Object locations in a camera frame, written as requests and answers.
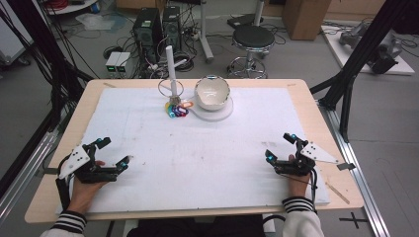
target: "equipment stand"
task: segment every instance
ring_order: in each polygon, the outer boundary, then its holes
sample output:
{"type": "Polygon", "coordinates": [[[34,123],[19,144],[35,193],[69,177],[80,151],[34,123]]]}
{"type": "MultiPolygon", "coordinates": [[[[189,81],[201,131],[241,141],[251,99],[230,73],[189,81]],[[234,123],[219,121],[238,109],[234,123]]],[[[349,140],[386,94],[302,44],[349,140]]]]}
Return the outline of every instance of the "equipment stand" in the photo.
{"type": "Polygon", "coordinates": [[[403,15],[409,2],[410,1],[386,0],[342,70],[329,80],[310,88],[311,94],[315,94],[330,87],[326,96],[319,100],[319,106],[324,107],[329,111],[334,111],[336,109],[336,104],[343,96],[339,131],[347,143],[349,142],[349,111],[355,79],[376,51],[385,35],[387,35],[394,23],[403,15]]]}

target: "black cable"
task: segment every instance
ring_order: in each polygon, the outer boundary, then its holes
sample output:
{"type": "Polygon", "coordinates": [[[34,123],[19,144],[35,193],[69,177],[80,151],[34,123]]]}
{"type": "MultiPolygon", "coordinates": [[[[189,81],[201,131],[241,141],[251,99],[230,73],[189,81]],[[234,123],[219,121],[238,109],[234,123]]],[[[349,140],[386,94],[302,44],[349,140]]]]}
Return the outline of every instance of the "black cable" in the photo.
{"type": "Polygon", "coordinates": [[[311,169],[311,200],[313,202],[313,211],[317,213],[315,208],[315,192],[317,190],[317,172],[315,171],[314,167],[311,169]]]}
{"type": "Polygon", "coordinates": [[[266,217],[265,219],[263,219],[262,223],[265,224],[266,222],[268,222],[272,219],[281,219],[282,221],[286,221],[285,217],[283,217],[281,215],[278,215],[278,214],[275,214],[275,215],[270,215],[270,216],[266,217]]]}
{"type": "Polygon", "coordinates": [[[114,229],[115,221],[111,220],[111,223],[109,223],[108,231],[106,232],[106,237],[111,237],[112,230],[114,229]]]}

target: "cardboard box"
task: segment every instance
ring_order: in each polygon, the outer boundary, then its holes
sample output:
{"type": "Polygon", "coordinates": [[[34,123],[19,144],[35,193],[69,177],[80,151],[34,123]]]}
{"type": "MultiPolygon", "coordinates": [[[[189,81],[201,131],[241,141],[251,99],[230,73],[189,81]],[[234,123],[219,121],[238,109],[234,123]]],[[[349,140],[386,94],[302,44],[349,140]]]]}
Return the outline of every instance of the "cardboard box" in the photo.
{"type": "Polygon", "coordinates": [[[292,40],[314,40],[331,0],[288,0],[283,22],[292,40]]]}
{"type": "Polygon", "coordinates": [[[166,5],[166,0],[117,0],[118,8],[141,9],[144,7],[158,8],[160,13],[166,5]]]}

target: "wire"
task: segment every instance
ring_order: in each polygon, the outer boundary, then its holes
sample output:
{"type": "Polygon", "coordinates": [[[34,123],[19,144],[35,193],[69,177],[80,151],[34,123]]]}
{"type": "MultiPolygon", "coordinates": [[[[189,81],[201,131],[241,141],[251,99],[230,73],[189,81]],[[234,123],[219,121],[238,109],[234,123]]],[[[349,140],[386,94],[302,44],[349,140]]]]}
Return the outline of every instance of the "wire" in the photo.
{"type": "Polygon", "coordinates": [[[265,219],[263,219],[262,223],[265,224],[266,222],[268,222],[272,219],[281,219],[282,221],[286,221],[285,217],[283,217],[281,215],[278,215],[278,214],[275,214],[275,215],[270,215],[270,216],[266,217],[265,219]]]}

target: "metal bracket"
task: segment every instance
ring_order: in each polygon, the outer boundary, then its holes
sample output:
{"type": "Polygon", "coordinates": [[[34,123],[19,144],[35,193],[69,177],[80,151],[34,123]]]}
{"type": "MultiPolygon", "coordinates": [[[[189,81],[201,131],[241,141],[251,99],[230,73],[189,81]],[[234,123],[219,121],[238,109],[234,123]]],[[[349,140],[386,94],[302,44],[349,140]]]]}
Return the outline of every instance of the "metal bracket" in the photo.
{"type": "Polygon", "coordinates": [[[301,155],[304,155],[311,160],[322,161],[337,164],[338,160],[323,150],[320,146],[310,141],[300,152],[301,155]]]}
{"type": "Polygon", "coordinates": [[[59,179],[62,180],[67,177],[69,174],[74,173],[78,168],[82,165],[86,164],[90,161],[89,155],[83,149],[82,145],[76,146],[73,152],[71,152],[70,157],[68,158],[65,166],[61,169],[61,173],[59,174],[59,179]]]}

